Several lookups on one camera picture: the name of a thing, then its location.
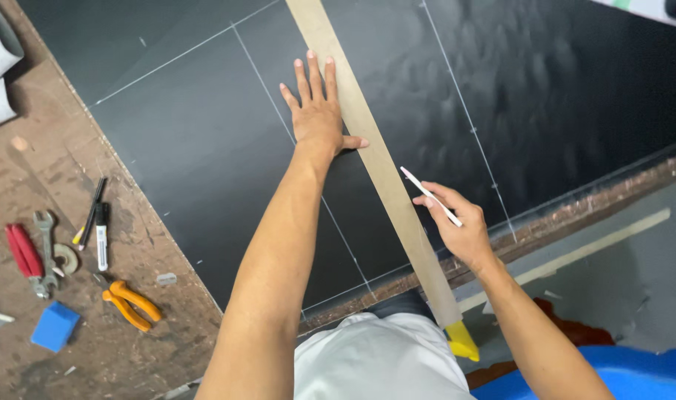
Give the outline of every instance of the wooden strip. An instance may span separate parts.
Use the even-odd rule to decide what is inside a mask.
[[[324,72],[325,57],[333,56],[335,59],[343,121],[350,134],[365,137],[370,141],[369,147],[359,150],[360,157],[420,280],[424,294],[430,301],[437,323],[444,328],[461,320],[462,314],[449,289],[447,278],[444,277],[422,223],[414,211],[402,178],[387,150],[323,4],[320,0],[287,0],[287,4],[309,49],[318,53],[321,73]]]
[[[650,216],[644,217],[639,221],[628,225],[616,232],[610,233],[607,236],[604,236],[596,241],[588,243],[576,250],[573,250],[563,256],[557,257],[554,260],[550,260],[543,264],[520,274],[515,277],[516,282],[523,286],[530,281],[536,280],[540,277],[549,276],[552,273],[555,273],[558,269],[563,268],[564,266],[569,266],[577,260],[581,260],[591,254],[596,253],[602,249],[610,247],[613,244],[619,243],[630,236],[634,236],[637,233],[643,232],[649,228],[652,228],[660,223],[666,221],[671,217],[671,209],[666,208]],[[485,292],[480,292],[476,295],[463,299],[459,302],[463,310],[470,310],[479,304],[483,304],[488,300]]]

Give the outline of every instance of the blue block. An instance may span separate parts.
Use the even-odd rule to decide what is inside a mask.
[[[58,352],[66,345],[79,318],[79,314],[58,301],[51,303],[41,313],[36,329],[31,334],[31,342]]]

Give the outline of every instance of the red pliers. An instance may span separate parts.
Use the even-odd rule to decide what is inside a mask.
[[[12,251],[19,270],[24,277],[29,279],[32,291],[37,296],[48,299],[50,297],[49,290],[41,283],[44,277],[41,259],[24,227],[20,223],[10,223],[4,231],[7,234],[7,241],[9,241],[9,250]]]

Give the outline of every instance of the white shirt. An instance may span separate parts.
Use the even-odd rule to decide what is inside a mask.
[[[299,345],[294,365],[298,400],[474,400],[444,333],[422,315],[351,315]]]

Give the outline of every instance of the blue container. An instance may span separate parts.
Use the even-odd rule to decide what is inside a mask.
[[[676,399],[676,350],[660,354],[619,346],[583,346],[578,350],[617,399]],[[520,371],[471,393],[478,400],[537,400]]]

